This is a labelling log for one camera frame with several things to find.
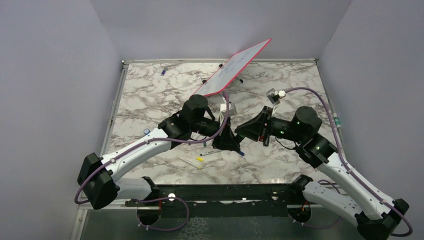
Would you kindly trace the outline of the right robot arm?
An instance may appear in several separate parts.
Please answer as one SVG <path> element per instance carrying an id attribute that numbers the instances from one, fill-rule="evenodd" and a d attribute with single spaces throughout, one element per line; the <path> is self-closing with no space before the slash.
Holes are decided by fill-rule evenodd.
<path id="1" fill-rule="evenodd" d="M 289 199 L 300 204 L 304 200 L 319 204 L 339 215 L 356 227 L 366 240 L 386 240 L 401 222 L 409 205 L 403 199 L 393 199 L 380 193 L 376 187 L 364 187 L 368 181 L 341 160 L 340 151 L 319 134 L 322 120 L 309 106 L 301 106 L 291 121 L 272 116 L 273 110 L 265 106 L 253 119 L 239 125 L 235 133 L 264 146 L 274 136 L 298 144 L 296 153 L 314 169 L 324 173 L 338 184 L 347 195 L 328 190 L 312 178 L 301 175 L 291 183 Z"/>

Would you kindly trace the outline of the white black-tip marker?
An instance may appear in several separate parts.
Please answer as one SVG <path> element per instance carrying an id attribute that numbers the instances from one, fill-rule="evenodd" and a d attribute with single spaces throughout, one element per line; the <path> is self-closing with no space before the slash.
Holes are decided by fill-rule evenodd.
<path id="1" fill-rule="evenodd" d="M 221 151 L 222 150 L 213 150 L 213 151 L 208 151 L 208 152 L 202 152 L 202 153 L 199 154 L 199 156 L 201 156 L 201 157 L 208 156 L 208 155 L 219 153 Z"/>

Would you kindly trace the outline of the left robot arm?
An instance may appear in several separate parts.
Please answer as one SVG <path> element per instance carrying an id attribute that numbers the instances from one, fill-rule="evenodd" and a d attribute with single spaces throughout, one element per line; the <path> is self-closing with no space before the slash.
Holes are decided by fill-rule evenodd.
<path id="1" fill-rule="evenodd" d="M 79 188 L 74 203 L 90 203 L 99 210 L 116 199 L 131 199 L 119 181 L 130 170 L 161 153 L 181 144 L 202 144 L 212 141 L 215 149 L 239 152 L 240 142 L 231 130 L 229 95 L 224 92 L 225 112 L 222 121 L 216 120 L 205 96 L 194 94 L 182 109 L 164 119 L 156 128 L 139 140 L 113 153 L 87 155 L 77 177 Z"/>

